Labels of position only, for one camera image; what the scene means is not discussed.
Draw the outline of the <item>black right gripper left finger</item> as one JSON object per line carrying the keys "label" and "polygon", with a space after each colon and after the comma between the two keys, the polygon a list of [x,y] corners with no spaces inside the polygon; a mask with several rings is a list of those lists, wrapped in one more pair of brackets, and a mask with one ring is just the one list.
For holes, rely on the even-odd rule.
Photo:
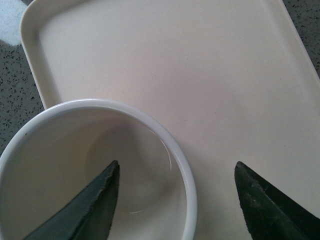
{"label": "black right gripper left finger", "polygon": [[117,205],[120,166],[112,161],[65,207],[26,240],[106,240]]}

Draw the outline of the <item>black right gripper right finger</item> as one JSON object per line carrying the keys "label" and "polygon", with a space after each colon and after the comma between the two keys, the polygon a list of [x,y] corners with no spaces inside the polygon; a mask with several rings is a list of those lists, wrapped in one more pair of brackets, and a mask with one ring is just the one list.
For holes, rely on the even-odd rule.
{"label": "black right gripper right finger", "polygon": [[234,180],[253,240],[318,240],[320,219],[239,161]]}

